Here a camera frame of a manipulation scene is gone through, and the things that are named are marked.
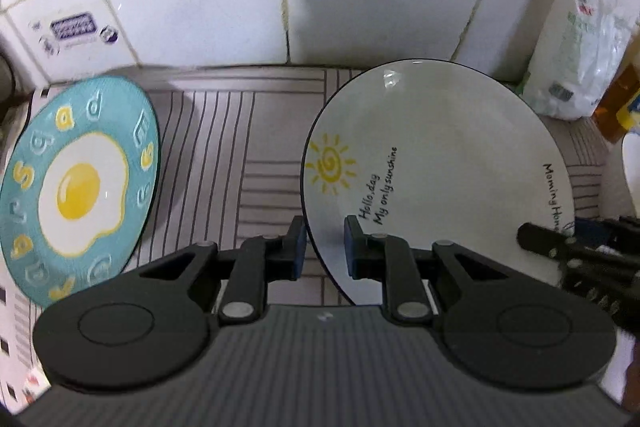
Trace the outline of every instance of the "hello, day my only sunshine text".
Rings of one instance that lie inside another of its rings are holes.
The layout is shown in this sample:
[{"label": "hello, day my only sunshine text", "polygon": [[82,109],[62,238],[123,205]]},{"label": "hello, day my only sunshine text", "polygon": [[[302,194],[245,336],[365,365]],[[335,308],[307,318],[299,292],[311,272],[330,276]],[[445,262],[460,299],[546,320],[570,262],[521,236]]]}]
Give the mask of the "hello, day my only sunshine text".
[{"label": "hello, day my only sunshine text", "polygon": [[397,147],[391,147],[391,152],[386,157],[386,173],[383,176],[372,173],[367,182],[367,193],[360,202],[358,216],[362,219],[370,219],[379,225],[389,214],[388,203],[391,193],[394,191],[392,185],[394,168],[396,167]]}]

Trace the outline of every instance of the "white plastic bag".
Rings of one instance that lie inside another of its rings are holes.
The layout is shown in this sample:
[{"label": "white plastic bag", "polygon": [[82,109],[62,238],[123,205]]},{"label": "white plastic bag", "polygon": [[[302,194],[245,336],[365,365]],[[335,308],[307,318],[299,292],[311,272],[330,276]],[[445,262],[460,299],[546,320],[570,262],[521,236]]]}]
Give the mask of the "white plastic bag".
[{"label": "white plastic bag", "polygon": [[562,120],[591,116],[630,39],[618,0],[554,0],[527,73],[522,99]]}]

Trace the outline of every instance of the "plate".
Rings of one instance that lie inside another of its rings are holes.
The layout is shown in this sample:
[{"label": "plate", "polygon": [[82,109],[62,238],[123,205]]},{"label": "plate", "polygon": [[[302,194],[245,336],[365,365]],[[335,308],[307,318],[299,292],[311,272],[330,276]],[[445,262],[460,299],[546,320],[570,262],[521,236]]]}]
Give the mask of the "plate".
[{"label": "plate", "polygon": [[46,307],[121,272],[158,154],[154,109],[125,78],[74,84],[31,120],[0,189],[0,247],[28,298]]},{"label": "plate", "polygon": [[550,284],[557,264],[521,249],[518,227],[574,226],[569,175],[537,115],[485,74],[440,60],[393,62],[345,84],[311,128],[301,192],[319,258],[356,304],[382,292],[348,275],[347,215],[365,233],[416,248],[449,239]]}]

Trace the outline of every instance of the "orange object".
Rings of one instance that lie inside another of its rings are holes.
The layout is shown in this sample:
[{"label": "orange object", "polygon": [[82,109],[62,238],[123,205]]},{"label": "orange object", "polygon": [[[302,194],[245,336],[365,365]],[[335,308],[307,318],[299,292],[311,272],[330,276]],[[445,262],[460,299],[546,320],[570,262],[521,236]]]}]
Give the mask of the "orange object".
[{"label": "orange object", "polygon": [[617,77],[593,113],[602,135],[611,143],[625,136],[640,123],[640,76],[633,64]]}]

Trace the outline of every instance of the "white plate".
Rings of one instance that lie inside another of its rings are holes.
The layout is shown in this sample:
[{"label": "white plate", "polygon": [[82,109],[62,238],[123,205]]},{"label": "white plate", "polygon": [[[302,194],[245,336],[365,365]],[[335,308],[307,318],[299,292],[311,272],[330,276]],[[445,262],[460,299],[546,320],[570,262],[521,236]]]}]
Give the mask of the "white plate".
[{"label": "white plate", "polygon": [[557,264],[521,249],[516,232],[574,223],[569,176],[540,119],[492,78],[439,60],[386,64],[336,93],[309,134],[302,200],[316,251],[356,304],[382,292],[348,275],[349,214],[365,233],[416,248],[450,239],[550,284]]},{"label": "white plate", "polygon": [[640,136],[628,133],[609,153],[602,172],[600,215],[638,217],[640,210]]}]

